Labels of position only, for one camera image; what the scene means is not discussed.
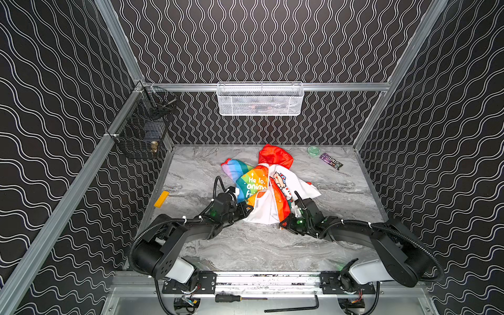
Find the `rainbow kids zip jacket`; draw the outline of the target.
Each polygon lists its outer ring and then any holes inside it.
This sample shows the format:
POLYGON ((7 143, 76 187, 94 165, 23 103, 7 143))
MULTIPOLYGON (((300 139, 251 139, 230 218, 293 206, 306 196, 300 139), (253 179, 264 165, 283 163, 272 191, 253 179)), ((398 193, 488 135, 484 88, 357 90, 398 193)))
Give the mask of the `rainbow kids zip jacket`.
POLYGON ((239 202, 253 206, 248 223, 279 224, 291 213, 299 198, 317 198, 319 190, 291 171, 293 157, 284 149, 267 144, 259 152, 258 165, 228 159, 221 168, 240 189, 239 202))

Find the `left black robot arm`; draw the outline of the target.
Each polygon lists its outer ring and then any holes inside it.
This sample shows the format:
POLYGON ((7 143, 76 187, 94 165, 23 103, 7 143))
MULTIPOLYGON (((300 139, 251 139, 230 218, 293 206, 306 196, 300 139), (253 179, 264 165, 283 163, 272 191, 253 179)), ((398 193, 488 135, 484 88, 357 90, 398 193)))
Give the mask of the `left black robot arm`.
POLYGON ((253 206, 238 200, 236 187, 224 187, 216 177, 210 203, 193 218, 158 215, 133 241, 128 254, 129 266, 135 272, 155 280, 171 279, 188 283, 196 267, 180 258, 185 244, 211 240, 234 223, 249 217, 253 206))

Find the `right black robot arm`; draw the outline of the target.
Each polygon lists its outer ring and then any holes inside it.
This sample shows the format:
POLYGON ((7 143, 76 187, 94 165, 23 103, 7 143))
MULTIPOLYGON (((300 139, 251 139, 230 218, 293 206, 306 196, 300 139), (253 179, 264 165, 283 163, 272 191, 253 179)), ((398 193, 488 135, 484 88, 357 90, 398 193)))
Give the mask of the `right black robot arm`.
POLYGON ((438 282, 445 277, 433 252, 399 220, 370 223, 324 216, 310 198, 297 200, 295 208, 298 212, 282 219, 280 227, 293 234, 362 245, 376 252, 376 258, 355 258, 339 271, 343 291, 354 292, 365 284, 387 281, 414 287, 419 282, 438 282))

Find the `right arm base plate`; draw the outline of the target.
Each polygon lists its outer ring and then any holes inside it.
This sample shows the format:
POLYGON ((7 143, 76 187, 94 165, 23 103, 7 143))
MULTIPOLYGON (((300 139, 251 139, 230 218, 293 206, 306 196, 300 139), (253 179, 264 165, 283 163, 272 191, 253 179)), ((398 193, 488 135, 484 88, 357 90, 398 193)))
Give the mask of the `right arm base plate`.
POLYGON ((324 295, 373 295, 376 293, 374 285, 370 282, 359 284, 350 274, 340 272, 321 272, 320 286, 324 295))

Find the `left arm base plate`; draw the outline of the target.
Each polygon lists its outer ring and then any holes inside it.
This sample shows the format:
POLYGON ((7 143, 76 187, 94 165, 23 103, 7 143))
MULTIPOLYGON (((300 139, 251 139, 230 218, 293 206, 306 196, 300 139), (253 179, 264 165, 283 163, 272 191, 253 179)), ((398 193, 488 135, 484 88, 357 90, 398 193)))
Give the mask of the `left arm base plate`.
POLYGON ((197 270, 186 283, 165 280, 161 292, 175 295, 214 295, 216 284, 216 273, 197 270))

